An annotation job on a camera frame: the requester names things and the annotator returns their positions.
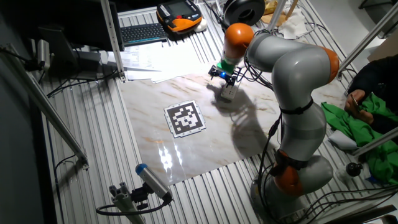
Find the orange handheld controller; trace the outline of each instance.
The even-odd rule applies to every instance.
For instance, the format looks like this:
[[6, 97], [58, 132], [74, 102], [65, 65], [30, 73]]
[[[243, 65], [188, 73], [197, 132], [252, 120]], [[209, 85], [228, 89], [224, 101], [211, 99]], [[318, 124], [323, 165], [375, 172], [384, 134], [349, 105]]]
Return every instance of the orange handheld controller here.
[[156, 7], [159, 22], [173, 32], [189, 30], [201, 21], [201, 12], [191, 0], [178, 0], [159, 4]]

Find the metal bracket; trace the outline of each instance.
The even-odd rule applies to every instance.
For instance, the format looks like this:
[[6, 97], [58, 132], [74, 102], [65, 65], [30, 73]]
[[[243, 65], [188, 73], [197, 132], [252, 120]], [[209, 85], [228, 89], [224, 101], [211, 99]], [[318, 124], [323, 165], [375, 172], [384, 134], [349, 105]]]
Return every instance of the metal bracket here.
[[269, 32], [272, 32], [274, 30], [274, 27], [276, 26], [280, 15], [282, 14], [282, 11], [284, 10], [285, 4], [287, 0], [279, 0], [278, 5], [276, 6], [276, 9], [274, 11], [274, 14], [272, 15], [271, 21], [269, 22], [266, 30]]
[[[137, 212], [137, 206], [131, 201], [129, 189], [125, 182], [120, 183], [120, 188], [117, 189], [114, 185], [109, 187], [109, 192], [113, 195], [112, 203], [117, 206], [122, 212]], [[126, 215], [132, 223], [144, 224], [145, 221], [141, 215]]]
[[393, 138], [396, 138], [398, 136], [398, 128], [394, 128], [393, 130], [387, 132], [383, 136], [379, 137], [378, 139], [375, 139], [366, 145], [362, 146], [361, 148], [355, 150], [353, 153], [354, 157], [358, 157], [364, 153], [369, 152], [370, 150], [374, 149], [375, 147], [381, 146], [385, 142], [390, 141]]
[[113, 20], [112, 20], [111, 8], [109, 6], [109, 1], [101, 0], [101, 5], [102, 5], [102, 11], [104, 12], [105, 22], [107, 24], [106, 27], [108, 28], [109, 38], [111, 39], [114, 58], [116, 61], [116, 65], [118, 66], [119, 76], [121, 81], [125, 82], [126, 76], [124, 75], [124, 68], [123, 68], [122, 58], [120, 56], [118, 38], [116, 37], [116, 31], [114, 30], [113, 27]]
[[395, 4], [390, 11], [377, 23], [374, 28], [366, 35], [366, 37], [349, 53], [349, 55], [341, 63], [338, 72], [342, 72], [372, 40], [380, 33], [381, 29], [398, 14], [398, 4]]

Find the white paper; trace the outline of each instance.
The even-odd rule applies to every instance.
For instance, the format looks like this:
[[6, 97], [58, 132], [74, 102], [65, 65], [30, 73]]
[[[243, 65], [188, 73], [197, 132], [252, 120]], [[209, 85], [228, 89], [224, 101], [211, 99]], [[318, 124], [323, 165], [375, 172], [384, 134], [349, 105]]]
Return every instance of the white paper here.
[[296, 39], [306, 33], [305, 17], [301, 9], [294, 9], [292, 15], [279, 27], [278, 31], [283, 33], [285, 39]]
[[[162, 50], [161, 42], [126, 47], [123, 52], [120, 52], [123, 67], [158, 70], [155, 65], [160, 50]], [[113, 52], [109, 52], [108, 61], [116, 62]]]
[[339, 130], [336, 130], [329, 137], [329, 141], [335, 143], [341, 150], [354, 150], [358, 148], [354, 140], [350, 139]]
[[157, 71], [129, 69], [128, 80], [151, 79], [154, 83], [196, 72], [207, 72], [210, 64], [200, 63], [191, 43], [160, 47], [151, 58], [152, 66]]

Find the black keyboard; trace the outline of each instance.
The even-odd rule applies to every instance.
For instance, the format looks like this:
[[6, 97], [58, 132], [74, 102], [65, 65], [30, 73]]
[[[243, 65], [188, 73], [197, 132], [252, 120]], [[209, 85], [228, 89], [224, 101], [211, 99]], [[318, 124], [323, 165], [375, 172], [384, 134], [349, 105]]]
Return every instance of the black keyboard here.
[[166, 33], [159, 23], [123, 27], [121, 30], [126, 47], [167, 40]]

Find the paper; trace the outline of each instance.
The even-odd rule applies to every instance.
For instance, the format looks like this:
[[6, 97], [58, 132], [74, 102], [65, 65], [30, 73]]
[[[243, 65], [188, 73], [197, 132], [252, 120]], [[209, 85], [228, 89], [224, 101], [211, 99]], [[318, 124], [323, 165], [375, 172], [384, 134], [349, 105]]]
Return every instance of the paper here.
[[151, 79], [152, 82], [159, 83], [182, 75], [207, 72], [206, 70], [209, 69], [209, 65], [200, 63], [193, 45], [189, 42], [171, 47], [160, 47], [155, 52], [157, 55], [153, 56], [151, 62], [152, 68], [157, 71], [129, 69], [127, 79]]
[[296, 39], [306, 33], [305, 17], [301, 9], [294, 9], [287, 21], [280, 25], [278, 31], [284, 35], [285, 39]]
[[[126, 47], [123, 52], [120, 52], [123, 67], [158, 70], [156, 62], [158, 61], [159, 50], [161, 49], [161, 42]], [[108, 61], [116, 62], [113, 52], [109, 52]]]

